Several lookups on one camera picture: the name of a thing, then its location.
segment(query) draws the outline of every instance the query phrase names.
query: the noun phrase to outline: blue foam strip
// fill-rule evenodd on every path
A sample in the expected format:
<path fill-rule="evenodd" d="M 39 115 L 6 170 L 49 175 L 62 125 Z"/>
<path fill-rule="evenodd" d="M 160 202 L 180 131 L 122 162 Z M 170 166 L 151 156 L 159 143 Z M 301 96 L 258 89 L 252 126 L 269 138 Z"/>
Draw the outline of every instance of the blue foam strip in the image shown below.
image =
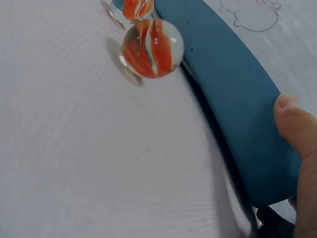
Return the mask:
<path fill-rule="evenodd" d="M 185 41 L 193 71 L 228 143 L 255 207 L 296 194 L 301 160 L 278 134 L 273 104 L 280 92 L 226 23 L 202 0 L 157 0 L 161 18 Z"/>

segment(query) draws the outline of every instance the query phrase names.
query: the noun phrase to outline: white mesh surface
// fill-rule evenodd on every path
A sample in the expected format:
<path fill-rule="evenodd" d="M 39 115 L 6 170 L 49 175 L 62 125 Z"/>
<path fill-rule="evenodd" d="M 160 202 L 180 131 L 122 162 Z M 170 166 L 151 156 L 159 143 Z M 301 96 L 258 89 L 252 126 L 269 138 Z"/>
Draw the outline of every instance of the white mesh surface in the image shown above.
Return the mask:
<path fill-rule="evenodd" d="M 1 238 L 248 237 L 180 70 L 115 66 L 100 0 L 0 3 Z"/>

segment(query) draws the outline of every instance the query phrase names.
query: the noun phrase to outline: glass marble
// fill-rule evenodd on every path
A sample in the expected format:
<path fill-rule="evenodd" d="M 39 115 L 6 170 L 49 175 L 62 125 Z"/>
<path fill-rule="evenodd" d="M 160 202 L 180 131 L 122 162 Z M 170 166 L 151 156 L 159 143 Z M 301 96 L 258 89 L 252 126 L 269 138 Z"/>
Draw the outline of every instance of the glass marble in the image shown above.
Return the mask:
<path fill-rule="evenodd" d="M 154 0 L 112 0 L 110 9 L 118 22 L 135 23 L 151 16 Z"/>
<path fill-rule="evenodd" d="M 171 23 L 148 19 L 136 23 L 122 44 L 125 65 L 146 78 L 165 76 L 175 70 L 184 56 L 184 41 Z"/>

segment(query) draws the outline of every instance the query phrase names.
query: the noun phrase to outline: hand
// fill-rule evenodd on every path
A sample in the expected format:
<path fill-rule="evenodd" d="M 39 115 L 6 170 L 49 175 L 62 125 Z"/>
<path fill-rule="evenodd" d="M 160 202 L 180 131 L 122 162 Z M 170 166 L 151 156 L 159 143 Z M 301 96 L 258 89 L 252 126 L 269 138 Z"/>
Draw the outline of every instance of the hand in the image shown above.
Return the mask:
<path fill-rule="evenodd" d="M 298 107 L 294 98 L 282 94 L 274 104 L 278 132 L 294 147 L 303 162 L 297 187 L 297 221 L 294 225 L 282 219 L 269 207 L 259 209 L 264 224 L 260 237 L 317 238 L 317 119 Z"/>

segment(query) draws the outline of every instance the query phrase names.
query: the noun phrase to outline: orange swirl marble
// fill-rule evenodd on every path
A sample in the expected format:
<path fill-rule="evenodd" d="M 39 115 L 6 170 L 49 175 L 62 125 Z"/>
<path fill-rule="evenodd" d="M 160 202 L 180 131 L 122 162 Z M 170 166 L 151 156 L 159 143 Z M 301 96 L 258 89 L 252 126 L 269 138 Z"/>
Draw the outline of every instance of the orange swirl marble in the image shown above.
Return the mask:
<path fill-rule="evenodd" d="M 123 15 L 130 21 L 142 19 L 154 8 L 154 0 L 124 0 Z"/>
<path fill-rule="evenodd" d="M 162 77 L 173 71 L 170 36 L 164 34 L 163 21 L 144 20 L 132 27 L 123 42 L 122 53 L 137 74 Z"/>

